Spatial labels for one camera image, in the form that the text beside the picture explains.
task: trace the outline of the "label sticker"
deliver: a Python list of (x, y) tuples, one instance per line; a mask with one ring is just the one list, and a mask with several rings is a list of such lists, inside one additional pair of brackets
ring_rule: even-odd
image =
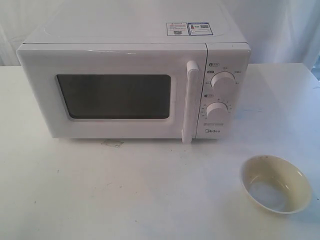
[(191, 36), (213, 35), (208, 22), (188, 22)]
[(186, 22), (168, 22), (166, 33), (168, 36), (189, 36), (188, 25)]

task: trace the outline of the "white backdrop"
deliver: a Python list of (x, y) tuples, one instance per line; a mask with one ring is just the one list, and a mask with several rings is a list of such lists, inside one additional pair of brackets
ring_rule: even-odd
[[(0, 65), (19, 65), (17, 47), (63, 1), (0, 0)], [(312, 67), (320, 52), (320, 0), (222, 1), (249, 42), (252, 63)]]

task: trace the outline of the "white door handle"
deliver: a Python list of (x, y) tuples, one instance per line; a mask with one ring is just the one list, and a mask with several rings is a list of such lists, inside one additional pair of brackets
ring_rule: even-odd
[(187, 83), (185, 94), (184, 120), (182, 128), (182, 142), (189, 144), (192, 141), (194, 130), (195, 107), (197, 86), (199, 79), (199, 68), (195, 61), (188, 61), (186, 64)]

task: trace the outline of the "control panel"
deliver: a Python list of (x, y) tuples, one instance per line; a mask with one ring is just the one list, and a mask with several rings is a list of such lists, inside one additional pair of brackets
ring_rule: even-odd
[(218, 139), (230, 128), (251, 50), (247, 43), (207, 43), (207, 48), (196, 138)]

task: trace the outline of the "microwave top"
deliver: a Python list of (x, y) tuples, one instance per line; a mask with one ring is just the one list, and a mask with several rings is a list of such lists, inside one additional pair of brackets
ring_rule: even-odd
[(66, 0), (24, 43), (246, 42), (219, 0)]

